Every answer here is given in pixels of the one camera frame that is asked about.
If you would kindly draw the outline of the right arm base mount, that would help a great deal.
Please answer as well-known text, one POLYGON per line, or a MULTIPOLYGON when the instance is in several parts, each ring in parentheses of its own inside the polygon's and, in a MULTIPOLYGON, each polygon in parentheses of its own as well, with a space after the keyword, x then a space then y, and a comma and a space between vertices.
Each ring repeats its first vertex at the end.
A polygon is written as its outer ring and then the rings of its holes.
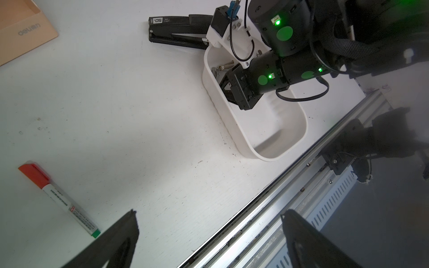
POLYGON ((372 125, 364 127, 359 119, 351 120, 321 151, 321 156, 336 175, 349 165, 357 180, 372 180, 372 160, 377 158, 404 158, 429 148, 416 139, 408 128, 406 114, 410 108, 397 108, 377 116, 372 125))

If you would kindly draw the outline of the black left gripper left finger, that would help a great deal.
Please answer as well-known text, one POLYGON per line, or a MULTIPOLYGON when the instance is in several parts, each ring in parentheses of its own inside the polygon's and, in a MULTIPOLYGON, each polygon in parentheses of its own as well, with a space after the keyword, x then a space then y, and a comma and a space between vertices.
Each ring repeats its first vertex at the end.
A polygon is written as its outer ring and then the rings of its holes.
POLYGON ((65 268, 129 268, 139 237, 136 211, 122 216, 65 268))

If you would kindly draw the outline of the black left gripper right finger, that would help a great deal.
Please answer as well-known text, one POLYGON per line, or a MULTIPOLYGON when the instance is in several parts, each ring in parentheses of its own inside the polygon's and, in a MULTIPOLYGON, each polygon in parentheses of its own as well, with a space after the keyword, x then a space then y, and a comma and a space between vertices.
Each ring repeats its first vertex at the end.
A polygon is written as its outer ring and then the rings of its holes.
POLYGON ((289 258, 294 268, 361 267, 296 211, 289 209, 280 217, 289 258))

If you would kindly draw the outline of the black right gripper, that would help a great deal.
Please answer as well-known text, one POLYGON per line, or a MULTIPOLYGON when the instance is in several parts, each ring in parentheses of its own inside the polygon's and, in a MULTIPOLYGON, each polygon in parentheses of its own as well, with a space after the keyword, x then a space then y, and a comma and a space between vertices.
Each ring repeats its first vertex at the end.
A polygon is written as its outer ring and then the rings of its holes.
POLYGON ((227 72, 227 100, 247 111, 266 93, 283 92, 312 78, 322 82, 320 76, 322 64, 310 50, 288 57, 269 51, 254 58, 248 68, 238 64, 227 72))

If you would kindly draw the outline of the white plastic storage box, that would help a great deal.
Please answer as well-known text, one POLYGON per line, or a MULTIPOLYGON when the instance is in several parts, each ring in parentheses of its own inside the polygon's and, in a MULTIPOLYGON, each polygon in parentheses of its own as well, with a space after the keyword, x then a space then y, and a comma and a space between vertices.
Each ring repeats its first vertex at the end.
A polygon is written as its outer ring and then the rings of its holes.
POLYGON ((228 102, 219 85, 225 71, 212 71, 232 59, 226 49, 210 45, 203 59, 203 85, 239 152, 249 159, 277 161, 307 136, 306 113, 300 103, 285 102, 275 92, 264 94, 248 111, 228 102))

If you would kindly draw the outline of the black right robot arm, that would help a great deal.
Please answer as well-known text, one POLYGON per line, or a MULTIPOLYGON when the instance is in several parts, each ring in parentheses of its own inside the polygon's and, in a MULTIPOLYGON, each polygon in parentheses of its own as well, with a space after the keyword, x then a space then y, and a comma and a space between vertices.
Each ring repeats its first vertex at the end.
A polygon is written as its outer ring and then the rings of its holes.
POLYGON ((429 59, 427 1, 251 1, 248 17, 269 51, 236 66, 220 87, 242 110, 324 75, 380 75, 429 59))

